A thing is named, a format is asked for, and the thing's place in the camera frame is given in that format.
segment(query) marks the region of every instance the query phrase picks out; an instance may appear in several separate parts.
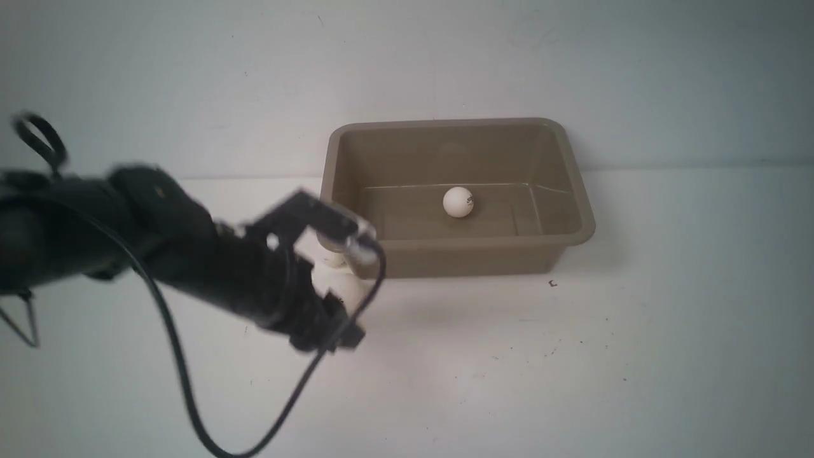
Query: white table surface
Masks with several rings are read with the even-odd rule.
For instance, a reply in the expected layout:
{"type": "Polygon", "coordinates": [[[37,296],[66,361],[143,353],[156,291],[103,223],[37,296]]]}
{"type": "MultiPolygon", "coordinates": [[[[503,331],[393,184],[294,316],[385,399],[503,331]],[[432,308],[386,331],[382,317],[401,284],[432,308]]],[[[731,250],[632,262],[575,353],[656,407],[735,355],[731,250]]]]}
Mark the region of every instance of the white table surface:
{"type": "MultiPolygon", "coordinates": [[[[811,456],[814,168],[584,177],[587,244],[550,275],[387,282],[261,456],[811,456]]],[[[318,183],[183,185],[237,222],[318,183]]],[[[204,422],[243,451],[308,358],[165,291],[204,422]]],[[[136,275],[36,293],[42,349],[0,329],[0,456],[207,455],[136,275]]]]}

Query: black wire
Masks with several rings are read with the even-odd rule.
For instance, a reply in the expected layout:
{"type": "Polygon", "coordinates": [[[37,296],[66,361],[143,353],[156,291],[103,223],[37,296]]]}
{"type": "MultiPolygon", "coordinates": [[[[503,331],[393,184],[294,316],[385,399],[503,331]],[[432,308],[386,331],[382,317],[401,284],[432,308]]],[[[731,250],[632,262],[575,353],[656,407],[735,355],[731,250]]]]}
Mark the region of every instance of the black wire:
{"type": "Polygon", "coordinates": [[[206,428],[204,427],[204,423],[201,421],[200,414],[198,413],[198,407],[195,405],[195,396],[192,394],[192,381],[190,379],[190,374],[186,368],[186,358],[184,358],[184,351],[181,346],[181,339],[178,337],[178,332],[175,329],[175,322],[173,320],[173,315],[169,311],[169,307],[167,302],[164,300],[164,295],[161,293],[161,290],[156,284],[155,280],[153,279],[152,275],[147,271],[147,269],[142,264],[142,261],[138,258],[138,255],[133,251],[132,247],[127,243],[126,240],[121,238],[118,233],[112,230],[103,222],[100,222],[98,219],[90,216],[86,212],[75,209],[71,205],[64,204],[63,202],[59,202],[57,200],[50,200],[42,197],[33,197],[33,196],[25,196],[23,199],[32,199],[37,202],[44,202],[49,205],[56,205],[63,209],[66,209],[76,215],[78,218],[82,219],[83,221],[89,223],[91,226],[95,227],[99,232],[104,234],[108,239],[112,242],[117,244],[122,251],[127,254],[127,257],[130,258],[130,261],[133,262],[133,269],[144,279],[144,282],[147,284],[147,288],[150,290],[150,294],[152,295],[153,299],[155,300],[155,304],[158,306],[159,312],[161,313],[161,319],[164,321],[164,327],[167,330],[167,335],[169,336],[169,342],[173,349],[173,357],[175,358],[175,365],[176,369],[178,370],[178,378],[181,379],[181,390],[184,395],[184,404],[186,405],[186,413],[190,418],[190,422],[192,423],[192,429],[195,431],[195,434],[198,436],[198,440],[209,450],[217,458],[249,458],[251,456],[256,455],[259,453],[266,445],[271,442],[271,439],[274,438],[274,435],[282,427],[282,424],[286,421],[288,414],[291,413],[291,409],[294,407],[294,404],[297,402],[297,399],[302,394],[305,385],[308,383],[309,379],[313,375],[313,372],[317,369],[317,365],[322,360],[322,357],[325,356],[325,353],[332,348],[335,348],[339,339],[344,334],[345,330],[348,327],[352,326],[356,323],[359,315],[370,305],[373,301],[376,293],[379,291],[379,288],[382,286],[382,282],[384,281],[384,276],[387,272],[387,261],[384,256],[384,250],[382,249],[381,245],[376,242],[374,239],[369,237],[363,237],[360,239],[360,242],[366,246],[367,248],[373,249],[376,252],[376,256],[379,258],[379,277],[376,279],[373,288],[367,293],[364,299],[361,300],[359,303],[359,307],[348,317],[348,320],[343,322],[334,332],[325,340],[325,343],[322,344],[321,347],[317,350],[317,355],[314,356],[311,364],[305,369],[303,372],[302,377],[300,377],[300,381],[297,383],[294,390],[291,392],[291,396],[289,396],[286,405],[280,411],[280,414],[277,417],[277,420],[271,426],[271,429],[268,433],[251,449],[245,451],[243,453],[229,453],[226,450],[220,448],[215,441],[209,436],[206,428]]]}
{"type": "Polygon", "coordinates": [[[20,328],[17,326],[17,323],[14,322],[13,319],[9,315],[6,314],[6,311],[0,307],[0,318],[8,324],[8,327],[11,328],[12,331],[17,334],[17,336],[25,342],[25,345],[30,346],[31,348],[39,348],[40,347],[40,335],[37,331],[37,316],[34,314],[34,304],[31,302],[31,292],[26,291],[24,293],[19,294],[20,299],[25,302],[25,309],[28,313],[28,325],[31,328],[31,338],[29,339],[20,328]]]}

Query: plastic bin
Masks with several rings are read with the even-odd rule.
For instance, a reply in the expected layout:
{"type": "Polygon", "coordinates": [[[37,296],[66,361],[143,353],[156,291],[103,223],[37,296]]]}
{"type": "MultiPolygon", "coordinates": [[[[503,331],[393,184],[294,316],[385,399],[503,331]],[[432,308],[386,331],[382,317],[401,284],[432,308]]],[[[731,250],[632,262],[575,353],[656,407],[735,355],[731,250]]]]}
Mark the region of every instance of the plastic bin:
{"type": "Polygon", "coordinates": [[[545,273],[596,227],[565,130],[542,118],[341,127],[322,199],[373,224],[391,278],[545,273]],[[453,186],[475,198],[464,218],[444,211],[453,186]]]}

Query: white wall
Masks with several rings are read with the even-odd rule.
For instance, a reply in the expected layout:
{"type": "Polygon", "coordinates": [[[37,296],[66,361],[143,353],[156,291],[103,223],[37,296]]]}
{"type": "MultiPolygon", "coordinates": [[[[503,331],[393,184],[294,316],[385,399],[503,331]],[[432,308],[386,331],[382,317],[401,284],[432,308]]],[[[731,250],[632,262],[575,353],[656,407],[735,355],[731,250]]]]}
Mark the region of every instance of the white wall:
{"type": "Polygon", "coordinates": [[[589,168],[812,162],[809,5],[10,0],[0,114],[45,115],[80,173],[319,175],[333,129],[433,117],[551,117],[589,168]]]}

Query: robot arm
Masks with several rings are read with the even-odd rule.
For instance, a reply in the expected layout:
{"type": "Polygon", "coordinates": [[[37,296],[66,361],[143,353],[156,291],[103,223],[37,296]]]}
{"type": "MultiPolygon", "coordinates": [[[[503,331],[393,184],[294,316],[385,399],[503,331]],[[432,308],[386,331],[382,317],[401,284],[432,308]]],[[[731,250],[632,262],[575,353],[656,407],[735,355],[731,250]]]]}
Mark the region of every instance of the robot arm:
{"type": "MultiPolygon", "coordinates": [[[[62,163],[67,158],[65,152],[41,153],[46,159],[49,154],[62,163]]],[[[107,179],[83,179],[61,178],[59,167],[52,168],[50,178],[8,172],[0,180],[0,295],[77,274],[110,280],[131,267],[119,246],[72,212],[50,205],[58,203],[114,230],[159,282],[284,333],[298,350],[319,348],[348,320],[337,297],[314,291],[313,264],[293,245],[311,226],[337,245],[369,255],[358,241],[370,236],[352,215],[297,192],[238,235],[215,223],[161,170],[131,166],[107,179]],[[279,241],[273,249],[271,234],[279,241]]],[[[363,337],[352,324],[338,346],[355,348],[363,337]]]]}

